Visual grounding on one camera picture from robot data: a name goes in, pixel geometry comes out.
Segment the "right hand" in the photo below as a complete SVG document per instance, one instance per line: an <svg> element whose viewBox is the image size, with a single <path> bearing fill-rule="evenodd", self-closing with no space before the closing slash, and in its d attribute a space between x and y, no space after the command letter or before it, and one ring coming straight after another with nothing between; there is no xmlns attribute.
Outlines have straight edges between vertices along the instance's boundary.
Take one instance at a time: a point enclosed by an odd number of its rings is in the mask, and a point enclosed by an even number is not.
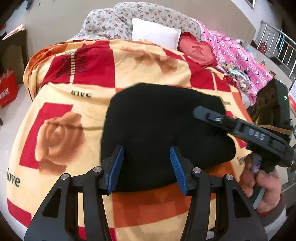
<svg viewBox="0 0 296 241"><path fill-rule="evenodd" d="M253 194L255 185L265 189L265 193L257 206L257 213L266 213L273 210L280 202L281 197L281 181L276 169L272 174L267 174L260 170L256 176L251 172L252 158L251 154L244 159L245 167L240 175L239 185L247 197Z"/></svg>

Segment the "grey sleeve right forearm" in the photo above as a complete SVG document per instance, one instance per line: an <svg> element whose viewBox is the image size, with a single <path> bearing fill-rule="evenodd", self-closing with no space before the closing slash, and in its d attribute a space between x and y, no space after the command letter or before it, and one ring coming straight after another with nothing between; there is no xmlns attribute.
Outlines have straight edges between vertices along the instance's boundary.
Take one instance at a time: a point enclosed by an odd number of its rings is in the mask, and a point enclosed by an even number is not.
<svg viewBox="0 0 296 241"><path fill-rule="evenodd" d="M287 219L285 201L280 198L275 208L267 212L258 213L258 216L267 234L268 240L270 240Z"/></svg>

